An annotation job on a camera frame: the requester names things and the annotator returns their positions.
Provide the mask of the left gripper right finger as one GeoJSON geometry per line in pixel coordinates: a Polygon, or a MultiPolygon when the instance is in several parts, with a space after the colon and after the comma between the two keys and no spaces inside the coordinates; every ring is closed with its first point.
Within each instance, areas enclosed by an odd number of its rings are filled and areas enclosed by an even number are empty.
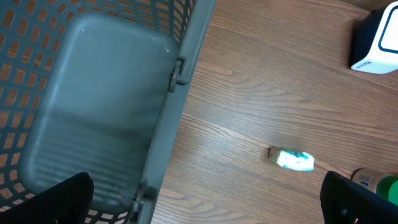
{"type": "Polygon", "coordinates": [[[334,171],[326,173],[320,201],[325,224],[397,224],[397,205],[334,171]]]}

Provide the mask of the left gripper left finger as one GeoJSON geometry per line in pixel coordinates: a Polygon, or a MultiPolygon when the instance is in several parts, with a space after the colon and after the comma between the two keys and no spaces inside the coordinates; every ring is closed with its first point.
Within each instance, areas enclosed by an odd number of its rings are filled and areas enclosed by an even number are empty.
{"type": "Polygon", "coordinates": [[[2,212],[1,223],[84,223],[93,192],[93,180],[88,173],[80,172],[2,212]]]}

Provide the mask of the green lid jar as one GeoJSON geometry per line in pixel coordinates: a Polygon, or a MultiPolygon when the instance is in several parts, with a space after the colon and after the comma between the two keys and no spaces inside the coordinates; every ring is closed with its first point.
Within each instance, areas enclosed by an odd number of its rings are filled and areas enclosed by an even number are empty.
{"type": "Polygon", "coordinates": [[[372,169],[358,169],[351,180],[372,191],[381,198],[397,205],[397,176],[372,169]]]}

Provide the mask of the small teal wipes pack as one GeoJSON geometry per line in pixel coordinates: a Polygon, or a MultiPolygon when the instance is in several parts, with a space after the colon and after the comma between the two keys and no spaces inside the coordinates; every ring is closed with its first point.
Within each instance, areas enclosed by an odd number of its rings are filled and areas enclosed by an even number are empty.
{"type": "Polygon", "coordinates": [[[311,172],[315,168],[315,158],[307,152],[293,151],[284,147],[271,146],[268,159],[285,169],[311,172]]]}

